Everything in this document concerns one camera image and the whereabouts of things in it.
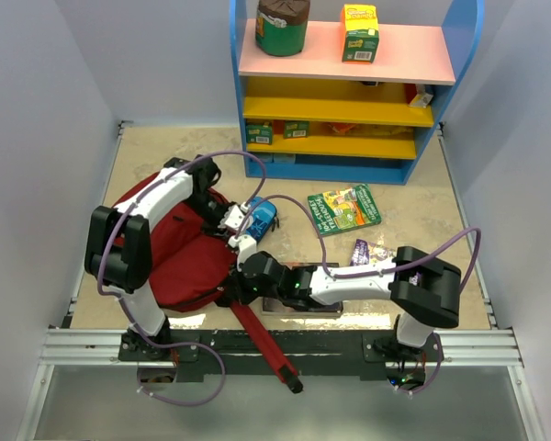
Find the red backpack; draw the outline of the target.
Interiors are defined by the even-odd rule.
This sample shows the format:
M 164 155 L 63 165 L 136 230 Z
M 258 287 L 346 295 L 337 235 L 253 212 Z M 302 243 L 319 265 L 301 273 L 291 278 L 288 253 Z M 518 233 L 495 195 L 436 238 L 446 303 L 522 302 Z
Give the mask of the red backpack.
M 194 192 L 212 188 L 219 171 L 200 172 Z M 231 298 L 234 252 L 219 234 L 201 231 L 202 219 L 190 209 L 190 198 L 171 207 L 145 248 L 152 253 L 152 295 L 171 311 L 198 311 L 212 302 L 231 309 L 278 378 L 302 391 L 298 372 L 250 307 Z

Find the green treehouse book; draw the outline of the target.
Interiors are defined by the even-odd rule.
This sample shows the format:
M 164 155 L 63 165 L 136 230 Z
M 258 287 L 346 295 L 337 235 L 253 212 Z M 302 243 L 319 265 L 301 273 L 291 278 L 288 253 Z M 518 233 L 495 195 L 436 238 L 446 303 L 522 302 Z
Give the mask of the green treehouse book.
M 310 195 L 307 202 L 322 236 L 349 232 L 382 222 L 380 211 L 369 185 L 366 184 Z

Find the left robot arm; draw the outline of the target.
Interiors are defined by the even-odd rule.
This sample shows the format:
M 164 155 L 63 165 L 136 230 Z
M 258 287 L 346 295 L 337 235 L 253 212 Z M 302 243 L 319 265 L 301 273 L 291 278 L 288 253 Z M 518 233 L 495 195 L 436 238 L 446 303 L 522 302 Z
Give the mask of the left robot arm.
M 165 311 L 196 311 L 217 300 L 236 254 L 220 224 L 232 204 L 214 185 L 211 159 L 173 158 L 90 219 L 84 269 L 120 299 L 139 348 L 151 360 L 172 349 Z

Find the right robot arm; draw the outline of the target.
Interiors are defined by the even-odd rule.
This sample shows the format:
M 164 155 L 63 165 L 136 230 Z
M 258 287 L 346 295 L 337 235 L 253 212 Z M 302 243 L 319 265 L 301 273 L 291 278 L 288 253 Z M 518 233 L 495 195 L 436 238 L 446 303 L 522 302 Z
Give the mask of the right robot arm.
M 435 329 L 459 325 L 461 270 L 411 246 L 374 265 L 339 267 L 290 267 L 262 251 L 238 258 L 235 272 L 243 304 L 266 297 L 297 311 L 321 311 L 350 300 L 393 302 L 403 313 L 390 348 L 403 361 L 416 357 Z

